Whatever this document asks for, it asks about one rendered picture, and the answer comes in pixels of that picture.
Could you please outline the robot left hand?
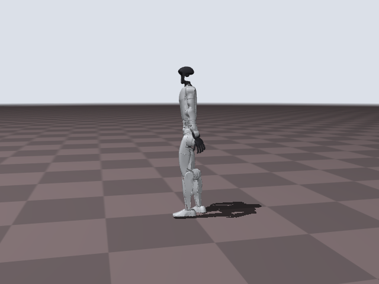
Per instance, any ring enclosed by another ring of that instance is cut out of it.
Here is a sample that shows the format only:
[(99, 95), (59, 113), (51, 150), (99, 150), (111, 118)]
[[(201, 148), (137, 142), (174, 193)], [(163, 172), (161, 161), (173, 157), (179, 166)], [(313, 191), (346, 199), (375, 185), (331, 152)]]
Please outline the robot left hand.
[[(200, 153), (203, 152), (203, 150), (205, 150), (205, 145), (204, 145), (202, 139), (200, 139), (200, 134), (199, 134), (199, 136), (195, 137), (194, 133), (192, 132), (192, 136), (195, 139), (195, 141), (194, 141), (195, 144), (194, 144), (193, 150), (195, 150), (195, 146), (197, 146), (197, 153), (199, 153), (199, 149), (200, 149)], [(201, 151), (201, 149), (202, 149), (202, 151)]]

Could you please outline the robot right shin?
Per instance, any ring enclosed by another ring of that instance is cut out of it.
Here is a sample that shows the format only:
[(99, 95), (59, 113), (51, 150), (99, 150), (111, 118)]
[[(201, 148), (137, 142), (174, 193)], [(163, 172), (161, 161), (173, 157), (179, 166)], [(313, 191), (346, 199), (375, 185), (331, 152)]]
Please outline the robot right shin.
[[(201, 171), (200, 171), (200, 173), (201, 173)], [(202, 206), (201, 193), (202, 193), (202, 179), (200, 176), (199, 179), (193, 179), (193, 194), (194, 194), (195, 204), (196, 204), (197, 208)]]

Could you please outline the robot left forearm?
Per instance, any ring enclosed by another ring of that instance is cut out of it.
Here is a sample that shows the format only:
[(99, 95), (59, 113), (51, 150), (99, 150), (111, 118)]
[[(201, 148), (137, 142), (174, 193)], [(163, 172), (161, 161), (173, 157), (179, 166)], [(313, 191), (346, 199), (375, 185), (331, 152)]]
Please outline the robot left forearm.
[(196, 115), (193, 109), (188, 110), (190, 131), (194, 133), (195, 137), (199, 136), (196, 124)]

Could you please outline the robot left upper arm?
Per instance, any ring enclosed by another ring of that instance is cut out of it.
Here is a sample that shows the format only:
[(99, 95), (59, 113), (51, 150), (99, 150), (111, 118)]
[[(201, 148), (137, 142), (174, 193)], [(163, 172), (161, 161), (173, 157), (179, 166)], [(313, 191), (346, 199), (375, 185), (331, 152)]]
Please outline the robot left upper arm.
[(189, 117), (188, 110), (193, 109), (195, 112), (195, 88), (188, 87), (185, 89), (185, 94), (187, 96), (187, 104), (189, 108), (185, 111), (185, 115)]

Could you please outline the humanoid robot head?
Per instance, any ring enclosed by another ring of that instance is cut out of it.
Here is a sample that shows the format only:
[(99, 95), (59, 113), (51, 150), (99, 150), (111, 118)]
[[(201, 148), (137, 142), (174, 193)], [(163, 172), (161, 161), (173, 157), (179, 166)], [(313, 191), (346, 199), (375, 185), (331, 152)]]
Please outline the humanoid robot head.
[(181, 75), (181, 83), (182, 84), (185, 84), (185, 85), (189, 84), (190, 86), (192, 86), (190, 81), (184, 80), (185, 76), (188, 77), (189, 75), (194, 74), (194, 70), (191, 67), (187, 67), (187, 66), (182, 67), (178, 70), (178, 73)]

